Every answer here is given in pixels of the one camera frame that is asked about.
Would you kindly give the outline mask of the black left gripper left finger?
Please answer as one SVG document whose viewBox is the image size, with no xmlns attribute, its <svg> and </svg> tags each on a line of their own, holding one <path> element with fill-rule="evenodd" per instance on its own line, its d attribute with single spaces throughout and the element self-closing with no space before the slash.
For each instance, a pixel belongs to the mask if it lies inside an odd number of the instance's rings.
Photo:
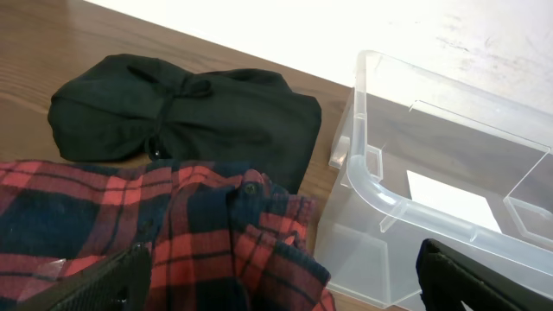
<svg viewBox="0 0 553 311">
<path fill-rule="evenodd" d="M 145 244 L 111 254 L 18 303 L 14 311 L 142 311 L 152 260 Z"/>
</svg>

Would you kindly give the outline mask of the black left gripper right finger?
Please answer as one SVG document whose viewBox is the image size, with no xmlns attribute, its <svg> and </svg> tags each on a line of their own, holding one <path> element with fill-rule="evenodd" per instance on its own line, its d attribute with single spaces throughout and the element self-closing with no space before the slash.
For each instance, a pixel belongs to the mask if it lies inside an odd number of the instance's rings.
<svg viewBox="0 0 553 311">
<path fill-rule="evenodd" d="M 427 238 L 416 273 L 427 311 L 552 311 L 552 300 Z"/>
</svg>

